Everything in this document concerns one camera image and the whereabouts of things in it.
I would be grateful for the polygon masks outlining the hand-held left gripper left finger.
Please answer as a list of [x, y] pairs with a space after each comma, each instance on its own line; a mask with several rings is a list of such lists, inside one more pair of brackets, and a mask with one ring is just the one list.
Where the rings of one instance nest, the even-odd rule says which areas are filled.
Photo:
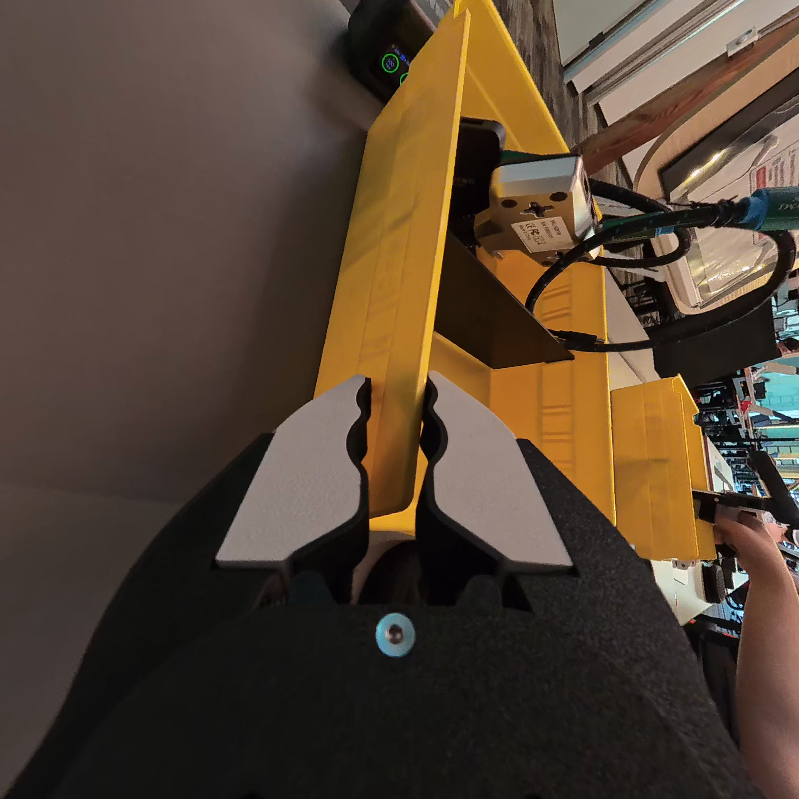
[[216, 553], [220, 567], [350, 574], [369, 545], [372, 382], [354, 375], [279, 425]]

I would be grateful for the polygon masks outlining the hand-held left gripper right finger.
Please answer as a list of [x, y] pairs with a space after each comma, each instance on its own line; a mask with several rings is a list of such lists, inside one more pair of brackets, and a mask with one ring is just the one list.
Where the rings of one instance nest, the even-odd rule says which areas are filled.
[[436, 371], [427, 377], [420, 445], [419, 544], [429, 564], [454, 574], [573, 567], [514, 434]]

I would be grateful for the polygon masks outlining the yellow plastic bin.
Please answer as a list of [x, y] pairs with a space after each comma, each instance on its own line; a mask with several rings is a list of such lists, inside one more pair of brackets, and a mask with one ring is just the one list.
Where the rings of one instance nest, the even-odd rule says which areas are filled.
[[530, 440], [617, 523], [608, 357], [490, 369], [434, 331], [462, 116], [501, 122], [512, 149], [565, 141], [493, 2], [455, 2], [368, 131], [315, 395], [372, 381], [364, 466], [375, 531], [414, 533], [430, 367]]
[[680, 375], [615, 389], [611, 429], [617, 528], [638, 556], [712, 561], [713, 524], [699, 519], [696, 491], [708, 491], [697, 405]]

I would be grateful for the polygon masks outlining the person's right forearm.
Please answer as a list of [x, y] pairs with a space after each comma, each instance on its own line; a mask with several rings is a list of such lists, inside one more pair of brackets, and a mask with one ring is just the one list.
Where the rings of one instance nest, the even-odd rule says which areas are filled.
[[737, 662], [741, 743], [752, 771], [797, 769], [797, 659], [794, 584], [752, 578]]

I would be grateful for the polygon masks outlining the person's right hand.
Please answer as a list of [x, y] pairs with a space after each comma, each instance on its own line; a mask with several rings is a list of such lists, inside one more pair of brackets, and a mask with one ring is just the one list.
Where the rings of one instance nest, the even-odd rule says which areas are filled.
[[717, 543], [731, 548], [749, 576], [746, 605], [756, 600], [777, 604], [797, 603], [797, 584], [793, 573], [785, 564], [777, 545], [782, 529], [765, 524], [753, 514], [739, 513], [735, 518], [721, 517], [714, 523]]

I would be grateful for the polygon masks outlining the black rectangular panel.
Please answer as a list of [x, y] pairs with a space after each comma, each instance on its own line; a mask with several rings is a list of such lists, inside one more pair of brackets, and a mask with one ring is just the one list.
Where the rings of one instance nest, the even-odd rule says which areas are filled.
[[771, 304], [714, 333], [653, 349], [654, 370], [659, 377], [681, 375], [689, 388], [779, 356]]

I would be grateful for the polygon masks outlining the black bin divider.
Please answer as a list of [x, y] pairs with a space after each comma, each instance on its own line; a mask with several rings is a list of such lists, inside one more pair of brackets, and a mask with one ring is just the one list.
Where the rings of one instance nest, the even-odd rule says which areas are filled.
[[434, 331], [493, 370], [574, 359], [451, 233], [445, 239]]

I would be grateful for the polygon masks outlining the black power station with display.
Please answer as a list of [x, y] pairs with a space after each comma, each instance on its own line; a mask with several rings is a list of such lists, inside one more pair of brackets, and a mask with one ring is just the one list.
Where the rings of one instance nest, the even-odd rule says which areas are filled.
[[450, 1], [358, 2], [345, 34], [352, 75], [381, 102], [389, 102], [452, 5]]

